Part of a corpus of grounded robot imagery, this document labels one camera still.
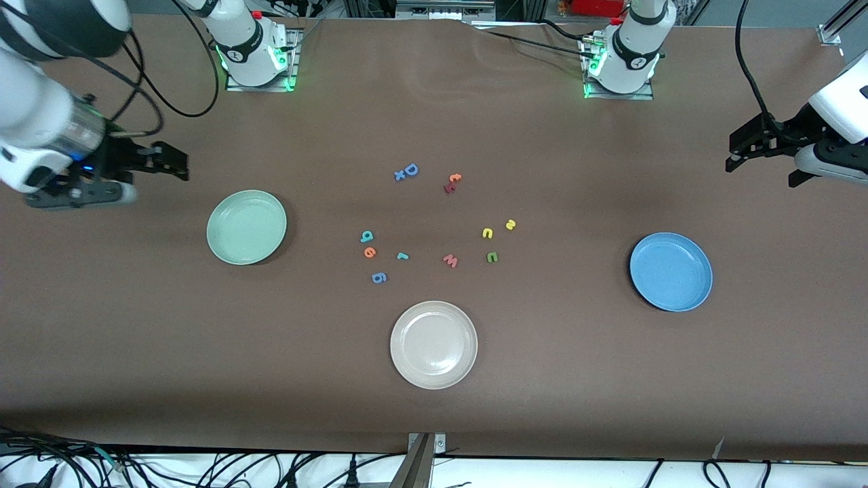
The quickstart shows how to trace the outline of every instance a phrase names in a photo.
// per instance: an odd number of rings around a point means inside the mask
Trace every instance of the red object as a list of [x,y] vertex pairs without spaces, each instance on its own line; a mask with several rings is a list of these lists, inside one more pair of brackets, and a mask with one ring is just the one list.
[[572,10],[582,16],[617,17],[624,10],[624,0],[573,0]]

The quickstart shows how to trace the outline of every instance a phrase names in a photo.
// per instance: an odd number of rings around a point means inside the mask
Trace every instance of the brown tabletop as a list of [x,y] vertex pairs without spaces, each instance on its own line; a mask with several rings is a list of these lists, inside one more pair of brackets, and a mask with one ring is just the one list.
[[[135,26],[165,95],[206,104],[184,20]],[[441,431],[464,453],[706,458],[726,436],[729,458],[864,458],[868,191],[790,189],[785,157],[724,172],[729,133],[758,112],[732,38],[673,30],[656,99],[618,102],[583,99],[569,55],[461,23],[323,22],[294,93],[167,114],[159,139],[189,153],[190,182],[138,175],[135,205],[67,213],[0,191],[0,419],[111,443],[389,451]],[[746,30],[745,46],[781,119],[843,65],[812,30]],[[49,73],[107,113],[127,93],[86,62]],[[152,121],[141,101],[122,119]],[[205,228],[247,188],[277,195],[291,232],[233,267]],[[692,312],[632,287],[629,253],[658,231],[712,262]],[[459,305],[479,336],[470,375],[438,392],[389,355],[423,300]]]

